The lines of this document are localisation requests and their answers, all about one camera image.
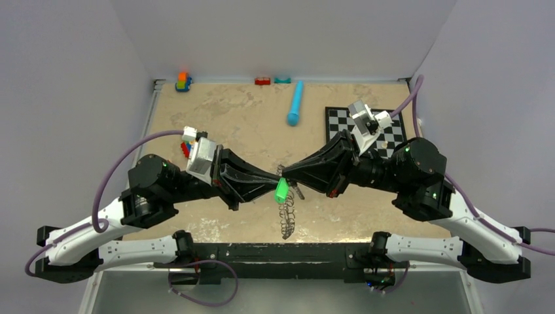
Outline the silver key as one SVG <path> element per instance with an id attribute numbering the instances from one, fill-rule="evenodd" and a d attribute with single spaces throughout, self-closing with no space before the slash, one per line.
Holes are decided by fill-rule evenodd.
<path id="1" fill-rule="evenodd" d="M 299 188 L 299 186 L 297 185 L 297 183 L 292 183 L 292 184 L 291 184 L 291 187 L 292 187 L 292 189 L 295 191 L 295 193 L 297 194 L 297 196 L 298 196 L 298 198 L 299 198 L 300 200 L 304 200 L 304 199 L 305 199 L 305 196 L 304 196 L 304 194 L 302 193 L 302 191 L 301 191 L 301 189 Z"/>

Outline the green key tag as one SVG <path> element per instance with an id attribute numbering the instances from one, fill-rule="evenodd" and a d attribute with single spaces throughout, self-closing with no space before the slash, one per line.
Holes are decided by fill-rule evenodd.
<path id="1" fill-rule="evenodd" d="M 289 194 L 289 183 L 287 182 L 286 178 L 281 177 L 274 191 L 275 202 L 278 204 L 285 203 L 288 194 Z"/>

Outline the metal disc with keyrings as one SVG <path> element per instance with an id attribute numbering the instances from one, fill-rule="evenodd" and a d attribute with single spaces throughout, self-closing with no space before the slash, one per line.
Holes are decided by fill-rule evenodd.
<path id="1" fill-rule="evenodd" d="M 291 184 L 293 181 L 287 181 L 289 183 L 289 194 L 285 203 L 278 204 L 280 226 L 281 226 L 281 236 L 283 240 L 289 239 L 295 231 L 295 197 L 297 194 L 292 189 Z"/>

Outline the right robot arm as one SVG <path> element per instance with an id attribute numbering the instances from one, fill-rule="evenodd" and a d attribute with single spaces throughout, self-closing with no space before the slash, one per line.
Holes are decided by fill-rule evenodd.
<path id="1" fill-rule="evenodd" d="M 352 134 L 341 131 L 282 175 L 330 198 L 351 184 L 393 193 L 392 204 L 404 215 L 450 232 L 444 239 L 375 232 L 365 254 L 375 266 L 422 261 L 465 270 L 487 283 L 529 279 L 531 262 L 522 254 L 531 240 L 528 229 L 506 227 L 471 209 L 445 170 L 446 157 L 424 138 L 409 139 L 384 158 L 374 150 L 360 152 Z"/>

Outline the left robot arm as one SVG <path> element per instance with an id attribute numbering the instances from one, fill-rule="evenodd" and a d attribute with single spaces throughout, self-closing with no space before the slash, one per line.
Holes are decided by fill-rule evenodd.
<path id="1" fill-rule="evenodd" d="M 221 199 L 235 211 L 276 189 L 279 177 L 217 146 L 190 155 L 185 169 L 149 154 L 128 172 L 130 186 L 103 209 L 72 226 L 43 226 L 41 251 L 26 267 L 29 275 L 56 283 L 75 283 L 116 266 L 152 262 L 180 268 L 198 261 L 192 236 L 179 230 L 158 239 L 126 241 L 177 214 L 175 205 Z"/>

